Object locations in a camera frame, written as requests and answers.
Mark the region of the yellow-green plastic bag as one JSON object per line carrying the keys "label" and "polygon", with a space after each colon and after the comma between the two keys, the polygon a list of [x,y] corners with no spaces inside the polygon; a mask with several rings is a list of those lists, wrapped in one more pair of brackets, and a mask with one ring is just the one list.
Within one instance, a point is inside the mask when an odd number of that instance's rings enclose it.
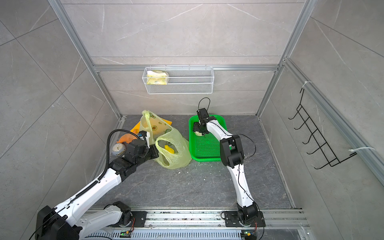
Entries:
{"label": "yellow-green plastic bag", "polygon": [[149,143],[159,152],[155,161],[169,170],[186,167],[192,160],[189,142],[169,122],[153,112],[144,110],[142,115],[140,130],[150,133]]}

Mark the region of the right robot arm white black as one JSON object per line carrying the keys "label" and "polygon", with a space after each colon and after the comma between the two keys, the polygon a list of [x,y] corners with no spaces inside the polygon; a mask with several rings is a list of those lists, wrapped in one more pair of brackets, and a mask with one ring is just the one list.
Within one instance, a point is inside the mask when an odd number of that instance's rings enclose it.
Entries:
{"label": "right robot arm white black", "polygon": [[236,190],[239,222],[247,227],[255,223],[261,211],[248,187],[241,137],[225,130],[213,116],[193,123],[193,132],[198,136],[211,134],[219,141],[221,161],[229,170]]}

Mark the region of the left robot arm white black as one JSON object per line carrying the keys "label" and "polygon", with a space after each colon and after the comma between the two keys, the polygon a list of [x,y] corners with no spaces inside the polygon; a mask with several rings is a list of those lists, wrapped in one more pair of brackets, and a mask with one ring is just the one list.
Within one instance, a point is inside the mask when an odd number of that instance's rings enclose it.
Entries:
{"label": "left robot arm white black", "polygon": [[35,240],[79,240],[104,227],[133,225],[135,218],[131,208],[121,201],[107,205],[101,211],[86,215],[109,190],[113,189],[137,167],[148,160],[159,157],[155,145],[148,145],[142,139],[135,139],[123,145],[122,158],[116,158],[104,174],[97,177],[81,191],[56,207],[44,207],[38,212]]}

